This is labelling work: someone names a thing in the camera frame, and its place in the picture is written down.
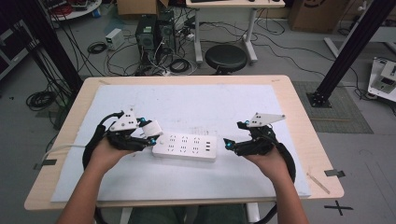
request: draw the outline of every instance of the black pole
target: black pole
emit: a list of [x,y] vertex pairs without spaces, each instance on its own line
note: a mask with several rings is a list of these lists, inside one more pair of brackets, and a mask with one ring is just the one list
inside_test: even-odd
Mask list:
[[29,31],[40,42],[58,68],[64,81],[72,92],[72,98],[76,98],[83,81],[70,61],[58,36],[50,27],[50,23],[44,14],[44,9],[38,1],[39,0],[15,0],[13,2]]
[[395,6],[396,0],[373,1],[317,90],[308,93],[313,107],[328,102],[335,87]]

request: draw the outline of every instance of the black stool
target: black stool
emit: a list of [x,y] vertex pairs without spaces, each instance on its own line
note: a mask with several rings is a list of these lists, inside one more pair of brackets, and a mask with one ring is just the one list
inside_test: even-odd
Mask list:
[[216,45],[205,54],[206,63],[216,69],[216,75],[228,75],[247,65],[246,53],[233,45]]

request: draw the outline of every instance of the forearm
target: forearm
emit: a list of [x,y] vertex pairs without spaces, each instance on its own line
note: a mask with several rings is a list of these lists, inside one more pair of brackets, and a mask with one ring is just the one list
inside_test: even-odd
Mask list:
[[98,172],[90,166],[87,167],[57,223],[92,224],[96,199],[103,176],[102,172]]
[[308,223],[300,198],[288,176],[274,181],[277,219],[279,224]]

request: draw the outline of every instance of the white board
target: white board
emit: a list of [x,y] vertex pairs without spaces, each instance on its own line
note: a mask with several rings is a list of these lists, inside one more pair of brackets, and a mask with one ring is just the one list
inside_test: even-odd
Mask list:
[[[256,112],[283,114],[269,85],[121,85],[102,86],[78,131],[76,145],[86,145],[105,116],[132,107],[138,118],[158,120],[164,132],[215,135],[215,162],[155,158],[151,148],[126,156],[105,175],[98,201],[275,198],[271,181],[250,161],[225,149],[223,137],[236,142],[251,139],[237,121]],[[276,137],[295,160],[295,186],[310,196],[304,171],[285,120],[273,124]],[[72,147],[52,196],[70,198],[82,172],[82,147]]]

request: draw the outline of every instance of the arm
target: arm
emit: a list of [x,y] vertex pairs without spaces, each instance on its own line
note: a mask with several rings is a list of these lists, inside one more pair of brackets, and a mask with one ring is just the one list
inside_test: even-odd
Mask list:
[[262,173],[273,182],[276,192],[278,223],[308,223],[286,163],[277,149],[274,147],[265,156],[249,155],[245,158],[255,163]]
[[90,163],[78,181],[57,223],[93,223],[100,183],[105,173],[132,151],[117,150],[104,138],[92,153]]

